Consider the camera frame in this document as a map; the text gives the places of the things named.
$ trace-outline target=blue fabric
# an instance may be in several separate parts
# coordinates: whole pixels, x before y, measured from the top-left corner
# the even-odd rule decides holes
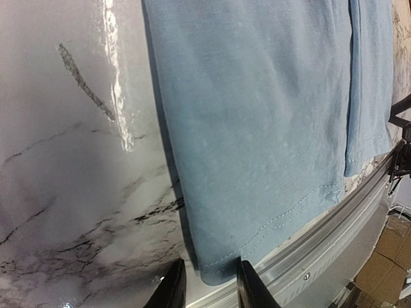
[[[348,123],[346,176],[391,150],[387,123],[394,79],[391,1],[350,0],[353,67]]]
[[[255,264],[343,196],[344,171],[356,167],[345,166],[354,87],[349,3],[145,5],[202,279],[219,284],[234,276],[237,257]],[[372,39],[362,37],[361,43]],[[374,81],[363,78],[358,90]],[[380,94],[387,96],[384,89]],[[367,103],[374,115],[386,111]],[[356,138],[386,134],[377,127],[385,127],[384,117],[354,116],[379,121],[350,122]],[[385,151],[387,135],[382,140],[361,159]],[[359,151],[363,142],[348,140],[349,151]]]

